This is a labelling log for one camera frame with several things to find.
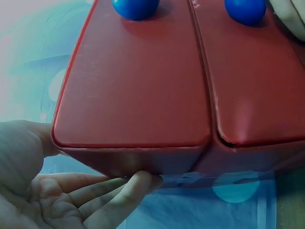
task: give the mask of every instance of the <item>palm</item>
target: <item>palm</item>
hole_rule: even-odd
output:
[[[146,172],[127,184],[89,174],[37,175],[44,157],[58,153],[49,134],[45,125],[0,123],[1,228],[116,228],[161,184]]]

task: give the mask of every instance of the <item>blue surface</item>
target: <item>blue surface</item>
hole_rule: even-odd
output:
[[[151,17],[156,12],[159,2],[160,0],[112,0],[115,10],[133,21]]]
[[[35,10],[29,7],[27,14],[23,8],[23,18],[7,19],[10,26],[0,26],[0,121],[52,121],[65,69],[90,7],[84,0],[65,0]],[[5,11],[0,1],[0,15]],[[97,173],[70,157],[46,158],[41,173],[58,172]],[[275,182],[233,184],[253,176],[224,174],[218,182],[230,180],[228,186],[157,190],[119,229],[275,229]],[[199,178],[202,175],[187,174],[164,180],[192,183]]]
[[[265,0],[225,0],[224,5],[231,18],[247,26],[260,23],[266,12]]]

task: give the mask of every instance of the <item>blue knob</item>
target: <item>blue knob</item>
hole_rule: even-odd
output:
[[[224,5],[231,18],[247,26],[260,23],[266,12],[265,0],[224,0]]]
[[[115,10],[124,18],[141,21],[151,17],[160,0],[112,0]]]

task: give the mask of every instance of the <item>blue plastic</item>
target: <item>blue plastic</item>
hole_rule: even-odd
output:
[[[112,0],[115,10],[124,18],[141,21],[151,17],[160,0]]]
[[[224,0],[224,5],[231,18],[247,26],[259,24],[266,13],[265,0]]]

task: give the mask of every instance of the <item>finger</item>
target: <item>finger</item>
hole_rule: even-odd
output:
[[[300,18],[305,23],[305,2],[304,0],[291,0],[293,6],[295,7],[297,13],[299,14]]]
[[[122,178],[106,180],[77,189],[71,192],[69,196],[73,200],[73,204],[79,208],[83,204],[117,189],[126,184],[126,182],[127,181]]]
[[[287,29],[299,40],[305,41],[305,26],[299,12],[295,9],[293,2],[299,3],[294,0],[269,0],[274,13],[287,27]]]
[[[60,151],[55,147],[55,145],[51,141],[51,124],[35,123],[25,120],[18,120],[15,122],[20,122],[22,125],[26,126],[37,137],[40,138],[43,147],[44,157],[55,156],[60,153]]]
[[[50,140],[51,126],[27,121],[0,123],[0,182],[26,196],[45,156],[57,154]]]
[[[162,179],[159,177],[153,177],[144,171],[136,173],[112,200],[84,221],[84,226],[87,229],[117,228],[143,198],[161,184]]]
[[[111,201],[116,195],[118,195],[121,190],[125,187],[125,185],[122,185],[115,190],[112,190],[111,192],[102,195],[100,197],[97,197],[82,206],[79,207],[79,212],[82,215],[83,220],[86,220],[88,217],[90,217],[94,212],[101,209],[103,206],[105,206],[109,201]]]
[[[55,179],[64,193],[71,193],[80,188],[109,180],[106,176],[85,173],[54,173],[39,174],[35,179]]]

